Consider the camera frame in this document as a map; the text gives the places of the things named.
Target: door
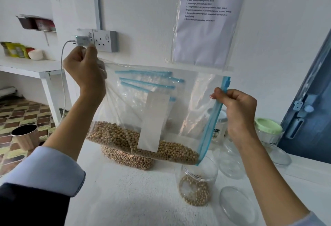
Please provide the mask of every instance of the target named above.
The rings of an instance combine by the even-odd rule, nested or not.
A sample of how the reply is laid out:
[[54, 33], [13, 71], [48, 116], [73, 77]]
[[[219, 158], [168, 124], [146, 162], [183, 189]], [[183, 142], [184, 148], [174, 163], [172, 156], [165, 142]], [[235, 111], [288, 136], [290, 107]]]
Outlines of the door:
[[278, 145], [287, 153], [327, 163], [331, 163], [330, 33], [281, 123], [285, 133]]

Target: person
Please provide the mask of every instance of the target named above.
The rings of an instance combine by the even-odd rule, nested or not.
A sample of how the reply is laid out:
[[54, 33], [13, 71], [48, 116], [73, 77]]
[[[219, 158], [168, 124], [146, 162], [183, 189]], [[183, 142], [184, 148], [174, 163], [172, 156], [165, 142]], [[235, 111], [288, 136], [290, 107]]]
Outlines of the person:
[[[24, 223], [63, 225], [70, 197], [81, 189], [85, 172], [76, 163], [94, 113], [105, 96], [97, 50], [76, 47], [64, 68], [80, 86], [80, 96], [55, 132], [4, 178], [1, 213]], [[310, 212], [272, 163], [254, 128], [257, 101], [241, 91], [216, 88], [211, 98], [223, 103], [228, 133], [238, 148], [267, 226], [325, 226]]]

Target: white wall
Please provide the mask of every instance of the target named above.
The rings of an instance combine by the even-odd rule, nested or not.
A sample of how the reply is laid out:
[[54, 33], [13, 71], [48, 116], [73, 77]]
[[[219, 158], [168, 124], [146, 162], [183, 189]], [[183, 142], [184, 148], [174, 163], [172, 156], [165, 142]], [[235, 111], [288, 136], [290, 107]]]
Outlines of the white wall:
[[[93, 0], [51, 4], [60, 43], [76, 28], [96, 27]], [[102, 0], [104, 28], [118, 31], [120, 52], [100, 52], [99, 57], [222, 74], [165, 62], [171, 58], [176, 4], [177, 0]], [[231, 87], [258, 100], [257, 116], [283, 119], [331, 27], [330, 19], [330, 0], [244, 0], [229, 55], [234, 72], [225, 74], [232, 76]], [[71, 80], [75, 101], [78, 89]]]
[[[48, 43], [44, 32], [25, 30], [19, 20], [15, 17], [18, 14], [37, 15], [44, 18], [53, 18], [50, 0], [0, 0], [0, 41], [10, 41], [22, 43], [26, 46], [43, 49], [48, 59], [60, 60], [62, 44], [59, 44], [55, 33], [47, 33]], [[43, 91], [39, 79], [21, 75], [0, 72], [2, 82], [0, 86], [15, 86], [19, 93], [25, 98], [39, 103], [47, 103], [46, 95]], [[63, 94], [61, 77], [53, 76], [52, 83], [58, 90], [59, 106], [63, 106]], [[66, 103], [66, 108], [71, 107], [70, 99]]]

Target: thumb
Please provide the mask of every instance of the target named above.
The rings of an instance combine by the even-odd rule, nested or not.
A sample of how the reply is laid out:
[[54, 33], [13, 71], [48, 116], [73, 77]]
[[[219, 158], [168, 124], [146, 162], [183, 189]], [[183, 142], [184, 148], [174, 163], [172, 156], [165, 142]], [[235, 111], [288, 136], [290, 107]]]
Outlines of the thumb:
[[214, 97], [226, 106], [232, 101], [221, 88], [215, 88]]
[[98, 55], [98, 51], [97, 51], [95, 45], [89, 44], [85, 51], [84, 61], [96, 62], [98, 59], [97, 55]]

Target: white side table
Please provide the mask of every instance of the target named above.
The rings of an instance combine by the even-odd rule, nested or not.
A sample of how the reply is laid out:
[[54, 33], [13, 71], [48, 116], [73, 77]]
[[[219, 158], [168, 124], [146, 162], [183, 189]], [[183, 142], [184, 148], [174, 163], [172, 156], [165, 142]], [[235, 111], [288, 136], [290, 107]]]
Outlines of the white side table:
[[26, 58], [0, 56], [0, 71], [41, 79], [55, 126], [59, 125], [61, 113], [50, 76], [64, 72], [64, 69], [60, 69], [60, 61], [33, 61]]

